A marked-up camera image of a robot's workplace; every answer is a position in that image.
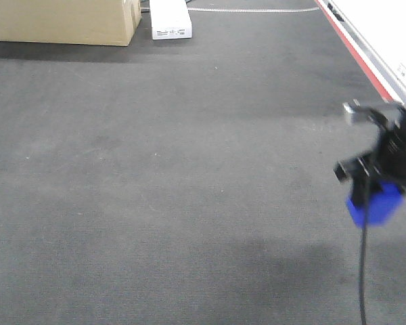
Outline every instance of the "white wall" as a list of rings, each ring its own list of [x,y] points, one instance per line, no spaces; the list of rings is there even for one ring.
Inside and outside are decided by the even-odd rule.
[[[406,0],[332,0],[406,90]]]

